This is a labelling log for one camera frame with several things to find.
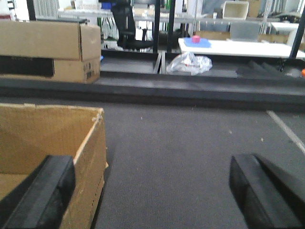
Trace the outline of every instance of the white floor line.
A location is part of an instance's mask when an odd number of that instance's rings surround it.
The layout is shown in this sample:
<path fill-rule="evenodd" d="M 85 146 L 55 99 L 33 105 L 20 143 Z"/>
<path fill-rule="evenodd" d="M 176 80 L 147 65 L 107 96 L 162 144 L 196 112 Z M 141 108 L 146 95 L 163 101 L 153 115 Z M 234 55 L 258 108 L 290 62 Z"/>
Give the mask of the white floor line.
<path fill-rule="evenodd" d="M 304 142 L 276 115 L 273 111 L 266 111 L 267 114 L 281 127 L 281 129 L 288 135 L 288 137 L 299 147 L 299 149 L 305 155 Z"/>

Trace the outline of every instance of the storage box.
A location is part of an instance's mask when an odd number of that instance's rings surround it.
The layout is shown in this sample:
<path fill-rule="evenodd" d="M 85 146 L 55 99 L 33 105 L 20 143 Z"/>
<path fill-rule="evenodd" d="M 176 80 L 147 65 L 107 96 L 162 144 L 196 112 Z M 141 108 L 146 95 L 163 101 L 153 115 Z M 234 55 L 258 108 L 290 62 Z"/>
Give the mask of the storage box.
<path fill-rule="evenodd" d="M 240 0 L 249 2 L 248 16 L 256 18 L 261 8 L 261 0 Z"/>
<path fill-rule="evenodd" d="M 101 108 L 0 104 L 0 199 L 46 155 L 74 158 L 76 187 L 61 229 L 89 229 L 104 184 Z"/>
<path fill-rule="evenodd" d="M 223 19 L 246 20 L 249 9 L 247 1 L 225 1 Z"/>
<path fill-rule="evenodd" d="M 0 77 L 84 83 L 99 77 L 98 26 L 0 21 L 0 41 Z"/>
<path fill-rule="evenodd" d="M 259 34 L 258 41 L 267 41 L 270 43 L 283 43 L 287 44 L 288 35 L 283 34 Z"/>
<path fill-rule="evenodd" d="M 31 21 L 0 21 L 0 55 L 90 60 L 101 55 L 98 26 Z"/>
<path fill-rule="evenodd" d="M 99 77 L 99 57 L 87 61 L 69 61 L 0 56 L 0 78 L 92 83 Z"/>
<path fill-rule="evenodd" d="M 201 38 L 206 38 L 208 40 L 227 40 L 230 38 L 230 32 L 219 32 L 219 31 L 196 31 L 196 35 Z"/>

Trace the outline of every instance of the white table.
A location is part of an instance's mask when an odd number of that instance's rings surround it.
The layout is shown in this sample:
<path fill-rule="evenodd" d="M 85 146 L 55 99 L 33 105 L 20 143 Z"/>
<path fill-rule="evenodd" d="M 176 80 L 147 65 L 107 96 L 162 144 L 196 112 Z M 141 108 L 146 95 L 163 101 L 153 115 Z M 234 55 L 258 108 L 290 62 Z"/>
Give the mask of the white table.
<path fill-rule="evenodd" d="M 283 23 L 283 22 L 271 22 L 271 25 L 277 32 L 287 31 L 291 32 L 297 30 L 299 27 L 298 23 Z"/>
<path fill-rule="evenodd" d="M 110 10 L 58 10 L 58 15 L 61 17 L 73 16 L 73 17 L 112 17 Z M 148 12 L 148 14 L 135 14 L 133 16 L 135 21 L 154 21 L 154 14 Z M 187 13 L 175 14 L 174 22 L 176 23 L 193 23 L 194 17 Z M 169 13 L 160 13 L 160 22 L 169 22 Z"/>
<path fill-rule="evenodd" d="M 277 32 L 289 32 L 287 44 L 292 47 L 299 24 L 298 23 L 272 22 L 271 25 Z"/>
<path fill-rule="evenodd" d="M 291 47 L 278 43 L 235 42 L 209 40 L 210 48 L 187 47 L 184 38 L 179 38 L 181 52 L 198 54 L 216 54 L 230 56 L 260 56 L 260 57 L 289 57 Z M 299 51 L 297 58 L 305 58 L 305 52 Z"/>

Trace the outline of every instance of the black pole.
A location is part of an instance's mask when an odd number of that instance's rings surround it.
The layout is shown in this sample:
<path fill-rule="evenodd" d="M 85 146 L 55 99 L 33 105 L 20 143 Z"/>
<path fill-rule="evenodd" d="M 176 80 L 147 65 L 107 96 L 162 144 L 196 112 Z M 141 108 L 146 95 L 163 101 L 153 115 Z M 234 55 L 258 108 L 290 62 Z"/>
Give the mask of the black pole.
<path fill-rule="evenodd" d="M 34 0 L 27 0 L 27 5 L 28 5 L 28 12 L 29 12 L 29 19 L 30 19 L 30 21 L 35 21 L 36 16 L 35 16 L 35 9 L 34 9 Z"/>
<path fill-rule="evenodd" d="M 160 26 L 160 0 L 156 0 L 154 5 L 154 32 L 153 32 L 153 52 L 158 52 L 159 42 L 159 26 Z"/>
<path fill-rule="evenodd" d="M 171 0 L 169 29 L 168 29 L 168 35 L 167 35 L 167 52 L 172 52 L 172 46 L 173 46 L 173 21 L 175 19 L 175 6 L 176 6 L 176 0 Z"/>
<path fill-rule="evenodd" d="M 302 13 L 302 16 L 300 19 L 299 27 L 297 28 L 297 31 L 296 31 L 294 44 L 292 45 L 292 49 L 291 49 L 289 58 L 293 58 L 293 59 L 296 58 L 297 52 L 300 48 L 300 44 L 301 44 L 301 41 L 303 38 L 304 29 L 305 29 L 305 8 L 303 10 L 303 13 Z"/>

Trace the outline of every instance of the office chair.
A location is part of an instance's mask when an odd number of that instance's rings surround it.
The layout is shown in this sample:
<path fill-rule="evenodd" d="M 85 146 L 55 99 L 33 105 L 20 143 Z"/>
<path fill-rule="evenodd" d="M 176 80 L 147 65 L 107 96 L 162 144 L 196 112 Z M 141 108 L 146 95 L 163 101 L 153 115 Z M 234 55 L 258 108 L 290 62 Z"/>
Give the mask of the office chair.
<path fill-rule="evenodd" d="M 145 49 L 153 46 L 153 42 L 145 41 L 147 30 L 143 29 L 142 40 L 135 39 L 135 24 L 132 7 L 128 2 L 120 2 L 111 8 L 115 24 L 119 30 L 118 46 L 124 49 Z"/>

